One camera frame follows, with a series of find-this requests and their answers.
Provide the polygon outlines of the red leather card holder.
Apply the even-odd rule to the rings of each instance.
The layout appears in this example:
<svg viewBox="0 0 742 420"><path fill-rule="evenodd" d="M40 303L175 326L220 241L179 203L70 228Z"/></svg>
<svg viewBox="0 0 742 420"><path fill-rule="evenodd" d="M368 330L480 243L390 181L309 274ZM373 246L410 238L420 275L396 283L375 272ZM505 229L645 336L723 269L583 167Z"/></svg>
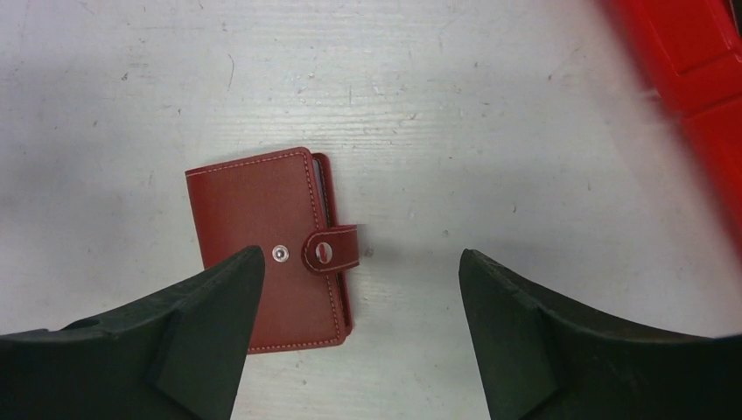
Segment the red leather card holder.
<svg viewBox="0 0 742 420"><path fill-rule="evenodd" d="M360 262L358 228L338 220L330 160L305 147L185 172L202 262L247 246L265 254L249 351L331 347L353 329L346 273Z"/></svg>

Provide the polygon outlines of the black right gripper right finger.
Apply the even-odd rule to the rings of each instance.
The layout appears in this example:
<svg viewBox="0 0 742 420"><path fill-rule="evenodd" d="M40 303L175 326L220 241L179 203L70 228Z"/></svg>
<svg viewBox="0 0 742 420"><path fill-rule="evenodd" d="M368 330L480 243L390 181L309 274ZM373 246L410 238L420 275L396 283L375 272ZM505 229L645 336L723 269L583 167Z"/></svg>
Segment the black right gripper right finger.
<svg viewBox="0 0 742 420"><path fill-rule="evenodd" d="M738 419L741 338L594 309L465 250L458 278L493 419Z"/></svg>

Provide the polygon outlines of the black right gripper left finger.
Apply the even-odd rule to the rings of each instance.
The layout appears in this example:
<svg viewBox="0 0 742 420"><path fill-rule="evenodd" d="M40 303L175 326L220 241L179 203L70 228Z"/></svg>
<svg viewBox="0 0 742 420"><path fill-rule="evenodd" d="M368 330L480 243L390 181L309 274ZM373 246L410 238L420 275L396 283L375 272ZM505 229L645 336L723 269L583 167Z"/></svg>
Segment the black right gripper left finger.
<svg viewBox="0 0 742 420"><path fill-rule="evenodd" d="M5 334L2 418L230 418L264 271L250 246L58 331Z"/></svg>

